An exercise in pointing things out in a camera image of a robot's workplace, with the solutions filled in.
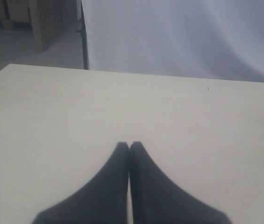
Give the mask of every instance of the table surface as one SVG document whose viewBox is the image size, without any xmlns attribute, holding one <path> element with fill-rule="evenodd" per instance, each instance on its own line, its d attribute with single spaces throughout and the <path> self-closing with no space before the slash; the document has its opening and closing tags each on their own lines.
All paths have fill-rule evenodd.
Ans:
<svg viewBox="0 0 264 224">
<path fill-rule="evenodd" d="M 0 71 L 0 224 L 29 224 L 75 192 L 118 141 L 142 141 L 235 224 L 264 223 L 264 83 L 11 64 Z"/>
</svg>

